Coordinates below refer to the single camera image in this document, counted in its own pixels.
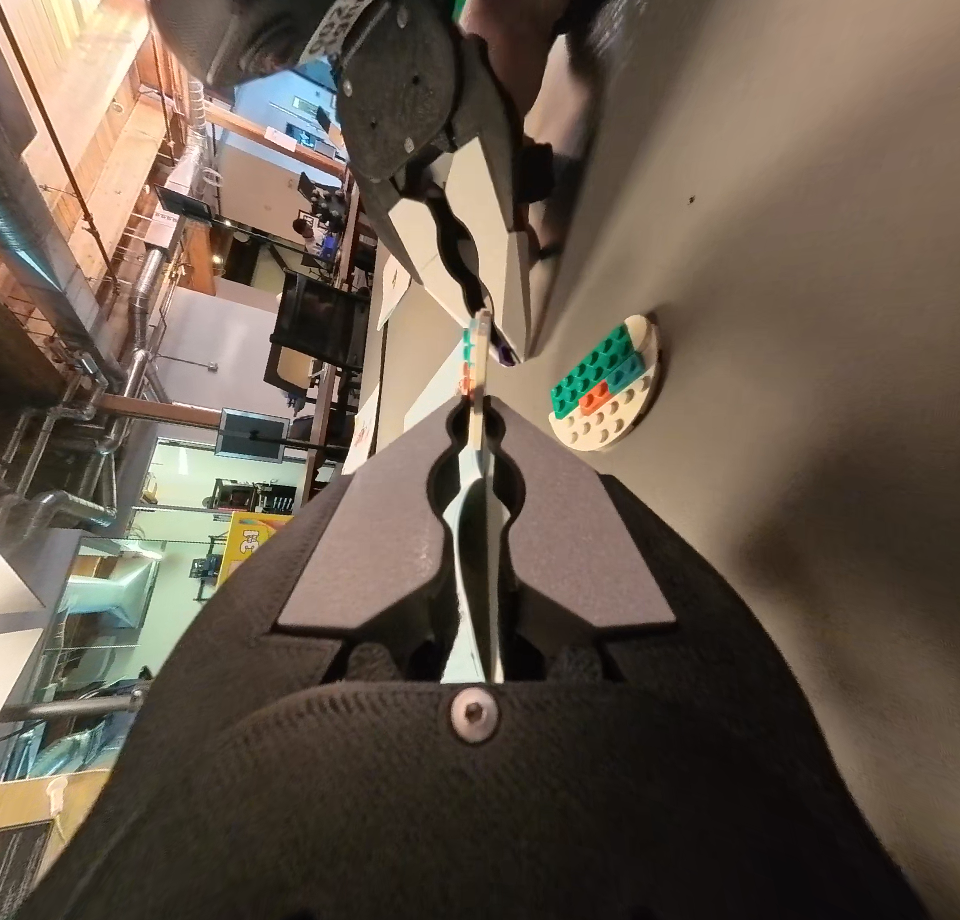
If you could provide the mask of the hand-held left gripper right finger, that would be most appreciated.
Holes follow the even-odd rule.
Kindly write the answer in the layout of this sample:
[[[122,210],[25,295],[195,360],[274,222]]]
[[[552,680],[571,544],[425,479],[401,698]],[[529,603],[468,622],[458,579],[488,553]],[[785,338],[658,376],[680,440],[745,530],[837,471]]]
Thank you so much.
[[[500,398],[486,400],[492,491],[506,508],[507,632],[623,639],[676,616],[599,474]]]

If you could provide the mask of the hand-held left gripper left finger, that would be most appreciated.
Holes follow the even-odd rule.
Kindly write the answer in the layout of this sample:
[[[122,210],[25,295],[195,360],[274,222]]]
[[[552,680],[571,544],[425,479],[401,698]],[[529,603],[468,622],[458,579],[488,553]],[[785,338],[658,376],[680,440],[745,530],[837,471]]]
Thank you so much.
[[[459,628],[454,534],[466,402],[446,402],[346,478],[275,626],[444,665]]]

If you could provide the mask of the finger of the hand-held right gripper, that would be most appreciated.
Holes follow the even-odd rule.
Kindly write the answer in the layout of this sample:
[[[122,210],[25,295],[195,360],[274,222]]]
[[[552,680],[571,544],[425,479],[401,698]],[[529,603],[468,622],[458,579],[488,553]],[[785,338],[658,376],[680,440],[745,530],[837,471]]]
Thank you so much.
[[[478,278],[478,260],[467,228],[446,197],[446,183],[429,181],[414,197],[390,182],[369,182],[367,213],[390,254],[462,326],[492,311]]]
[[[476,248],[478,279],[493,326],[517,360],[527,360],[532,338],[530,236],[509,226],[479,138],[452,156],[445,197]]]

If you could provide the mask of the light blue instruction booklet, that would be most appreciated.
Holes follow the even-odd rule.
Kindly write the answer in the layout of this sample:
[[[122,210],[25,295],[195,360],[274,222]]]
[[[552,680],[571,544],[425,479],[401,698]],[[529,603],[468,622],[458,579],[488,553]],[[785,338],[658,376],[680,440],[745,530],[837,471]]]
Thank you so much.
[[[505,677],[499,580],[501,536],[508,513],[495,496],[493,442],[482,431],[493,422],[481,412],[493,333],[493,315],[483,308],[469,320],[457,344],[416,397],[403,421],[403,428],[408,431],[446,401],[466,401],[465,428],[455,442],[455,494],[442,513],[454,535],[459,605],[457,634],[441,674],[441,681],[448,683],[500,683]]]

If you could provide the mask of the round white lego plate assembly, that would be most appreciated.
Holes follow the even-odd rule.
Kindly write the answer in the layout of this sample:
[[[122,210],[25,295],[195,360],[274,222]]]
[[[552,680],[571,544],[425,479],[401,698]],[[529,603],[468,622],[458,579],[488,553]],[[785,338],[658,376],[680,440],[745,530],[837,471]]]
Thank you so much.
[[[625,318],[550,391],[550,428],[579,454],[618,445],[654,403],[664,372],[660,329],[651,316]]]

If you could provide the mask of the yellow lego box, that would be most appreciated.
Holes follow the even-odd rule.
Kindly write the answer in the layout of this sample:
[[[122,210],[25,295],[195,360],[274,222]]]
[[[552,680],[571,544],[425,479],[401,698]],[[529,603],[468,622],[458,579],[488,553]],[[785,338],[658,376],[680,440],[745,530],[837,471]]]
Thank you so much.
[[[293,519],[292,515],[233,511],[226,532],[216,581],[219,589],[246,559]]]

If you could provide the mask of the person's right hand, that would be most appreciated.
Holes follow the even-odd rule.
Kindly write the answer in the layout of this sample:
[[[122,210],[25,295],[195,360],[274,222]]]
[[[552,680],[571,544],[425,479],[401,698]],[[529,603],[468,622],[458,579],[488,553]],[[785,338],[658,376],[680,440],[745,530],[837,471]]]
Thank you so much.
[[[543,261],[563,254],[594,139],[602,58],[583,0],[465,0],[462,31],[486,44],[487,59],[521,126],[551,146],[558,184],[534,214]]]

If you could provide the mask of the white paper sheet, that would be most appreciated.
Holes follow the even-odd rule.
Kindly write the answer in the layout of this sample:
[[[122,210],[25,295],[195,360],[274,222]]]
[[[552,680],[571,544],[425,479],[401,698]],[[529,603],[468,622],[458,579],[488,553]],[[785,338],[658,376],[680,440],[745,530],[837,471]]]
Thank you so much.
[[[360,406],[354,418],[354,431],[342,465],[344,476],[353,475],[374,452],[378,431],[381,385],[378,383]]]
[[[411,283],[410,272],[395,255],[390,254],[381,277],[381,303],[376,324],[378,332],[384,330]]]

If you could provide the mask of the black monitor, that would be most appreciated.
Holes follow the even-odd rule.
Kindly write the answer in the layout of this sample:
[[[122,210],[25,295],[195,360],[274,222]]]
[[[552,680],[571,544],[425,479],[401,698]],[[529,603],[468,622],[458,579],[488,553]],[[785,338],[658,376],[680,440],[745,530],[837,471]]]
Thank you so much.
[[[371,298],[284,271],[270,343],[342,370],[364,366]]]

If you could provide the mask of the metal pole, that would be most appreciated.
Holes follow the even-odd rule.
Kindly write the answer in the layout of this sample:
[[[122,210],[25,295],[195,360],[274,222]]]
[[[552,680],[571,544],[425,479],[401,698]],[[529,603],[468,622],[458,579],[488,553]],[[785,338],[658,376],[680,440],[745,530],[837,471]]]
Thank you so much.
[[[1,709],[1,724],[93,718],[117,712],[135,713],[141,708],[149,689],[149,686],[137,686],[115,695],[96,694],[42,703],[10,703]]]

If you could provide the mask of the wooden folding table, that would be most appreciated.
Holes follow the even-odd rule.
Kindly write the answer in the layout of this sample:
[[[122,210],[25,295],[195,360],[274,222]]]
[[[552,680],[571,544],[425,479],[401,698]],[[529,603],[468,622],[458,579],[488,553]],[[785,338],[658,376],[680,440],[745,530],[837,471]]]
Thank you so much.
[[[1,784],[1,917],[29,894],[76,836],[109,782],[110,768]]]

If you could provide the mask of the wall-mounted dark screen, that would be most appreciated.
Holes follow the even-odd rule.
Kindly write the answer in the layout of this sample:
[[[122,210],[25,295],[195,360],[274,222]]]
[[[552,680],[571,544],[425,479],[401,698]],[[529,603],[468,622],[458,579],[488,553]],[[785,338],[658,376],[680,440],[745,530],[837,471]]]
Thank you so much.
[[[214,214],[211,207],[203,200],[160,184],[155,186],[154,192],[159,205],[167,214],[206,225],[213,223]]]
[[[214,455],[220,458],[282,463],[291,421],[224,408],[217,427]]]

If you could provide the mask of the silver ventilation duct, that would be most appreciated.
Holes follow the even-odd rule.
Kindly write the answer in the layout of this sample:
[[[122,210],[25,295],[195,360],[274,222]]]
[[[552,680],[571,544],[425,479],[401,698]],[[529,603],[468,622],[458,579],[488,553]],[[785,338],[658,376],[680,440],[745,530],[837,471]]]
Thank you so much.
[[[190,78],[187,82],[188,133],[186,146],[176,162],[165,186],[183,194],[197,197],[199,182],[208,165],[207,117],[202,81]],[[127,299],[128,329],[131,334],[131,355],[124,387],[117,396],[123,400],[137,400],[141,388],[149,379],[154,364],[149,346],[149,318],[152,299],[162,282],[163,270],[171,259],[171,251],[180,237],[185,217],[174,217],[160,204],[154,212],[145,237],[146,254]],[[122,446],[129,430],[129,417],[116,414],[112,425],[98,442],[81,477],[79,493],[90,495],[99,490],[102,508],[115,507],[114,455]]]

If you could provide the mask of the large silver duct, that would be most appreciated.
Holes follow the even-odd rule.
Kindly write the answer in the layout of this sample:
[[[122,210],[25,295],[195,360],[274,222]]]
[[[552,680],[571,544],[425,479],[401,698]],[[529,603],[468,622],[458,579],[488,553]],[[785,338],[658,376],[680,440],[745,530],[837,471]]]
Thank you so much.
[[[58,247],[62,239],[37,185],[30,177],[2,170],[2,261],[21,286],[66,292],[69,271],[64,271]]]

